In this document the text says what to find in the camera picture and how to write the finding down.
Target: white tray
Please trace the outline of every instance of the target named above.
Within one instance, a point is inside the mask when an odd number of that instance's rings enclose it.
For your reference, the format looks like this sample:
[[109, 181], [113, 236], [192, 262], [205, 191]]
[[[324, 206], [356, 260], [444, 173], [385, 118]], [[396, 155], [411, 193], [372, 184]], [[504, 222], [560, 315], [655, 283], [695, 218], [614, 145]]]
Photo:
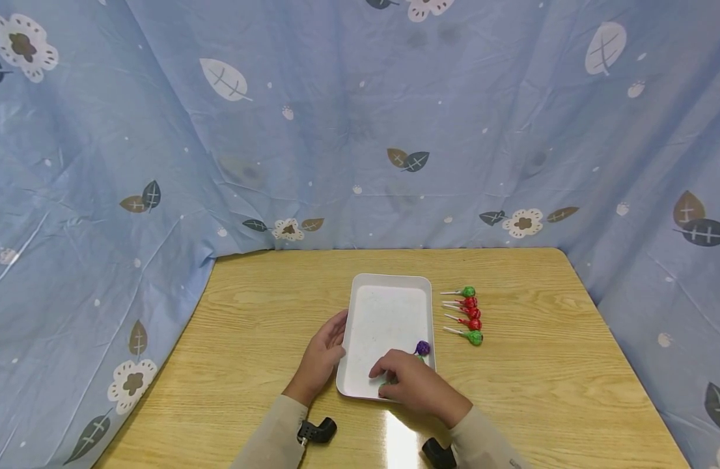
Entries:
[[430, 344], [425, 362], [436, 369], [431, 290], [425, 277], [355, 276], [344, 334], [346, 355], [337, 369], [341, 394], [383, 401], [378, 397], [378, 388], [385, 376], [369, 379], [371, 367], [389, 349], [411, 354], [418, 341]]

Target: red lollipop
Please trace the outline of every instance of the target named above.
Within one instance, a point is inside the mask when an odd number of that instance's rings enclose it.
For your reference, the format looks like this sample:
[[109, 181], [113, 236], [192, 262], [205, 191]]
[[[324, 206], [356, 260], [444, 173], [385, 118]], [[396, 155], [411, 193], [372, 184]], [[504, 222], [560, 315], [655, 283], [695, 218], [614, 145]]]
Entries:
[[466, 325], [470, 331], [479, 331], [480, 328], [482, 327], [482, 322], [480, 322], [480, 320], [478, 320], [476, 317], [473, 319], [462, 319], [462, 318], [455, 317], [452, 315], [445, 315], [445, 316], [452, 318], [453, 320], [459, 322], [459, 324]]
[[477, 297], [476, 296], [470, 296], [468, 298], [464, 298], [464, 300], [455, 300], [455, 301], [444, 301], [445, 305], [462, 305], [464, 307], [477, 307]]
[[457, 311], [461, 311], [465, 315], [467, 315], [469, 317], [469, 319], [480, 319], [480, 310], [478, 310], [478, 308], [476, 308], [476, 307], [464, 307], [464, 306], [456, 307], [454, 305], [444, 305], [444, 307], [449, 307], [449, 308], [455, 309]]

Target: wrist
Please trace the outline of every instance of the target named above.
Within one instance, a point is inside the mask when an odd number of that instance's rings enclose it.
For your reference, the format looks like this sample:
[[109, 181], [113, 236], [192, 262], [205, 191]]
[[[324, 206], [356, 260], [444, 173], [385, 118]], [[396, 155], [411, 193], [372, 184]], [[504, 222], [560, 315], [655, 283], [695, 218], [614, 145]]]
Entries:
[[443, 401], [436, 416], [446, 428], [451, 430], [467, 416], [472, 407], [473, 404], [469, 399], [452, 389], [452, 393]]
[[316, 394], [314, 391], [312, 391], [309, 386], [305, 386], [300, 382], [300, 379], [297, 375], [292, 377], [292, 380], [290, 380], [290, 384], [287, 385], [287, 387], [282, 391], [282, 395], [285, 395], [297, 402], [299, 402], [302, 405], [305, 405], [307, 408], [309, 408], [316, 399]]

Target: purple lollipop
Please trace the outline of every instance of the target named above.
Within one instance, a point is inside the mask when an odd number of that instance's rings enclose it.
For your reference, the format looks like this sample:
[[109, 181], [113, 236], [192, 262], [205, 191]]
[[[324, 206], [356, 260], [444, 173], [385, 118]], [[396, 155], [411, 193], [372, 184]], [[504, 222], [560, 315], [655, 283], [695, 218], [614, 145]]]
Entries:
[[419, 341], [415, 347], [415, 353], [419, 356], [427, 356], [430, 353], [430, 344], [426, 341]]

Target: lollipop stick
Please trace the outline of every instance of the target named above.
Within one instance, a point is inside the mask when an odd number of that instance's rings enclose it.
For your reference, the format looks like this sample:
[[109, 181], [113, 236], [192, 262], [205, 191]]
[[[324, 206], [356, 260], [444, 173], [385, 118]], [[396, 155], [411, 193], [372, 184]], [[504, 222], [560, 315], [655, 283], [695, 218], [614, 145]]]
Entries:
[[454, 332], [454, 334], [458, 334], [458, 335], [464, 335], [464, 332], [452, 329], [451, 327], [444, 327], [443, 330], [449, 331], [449, 332]]

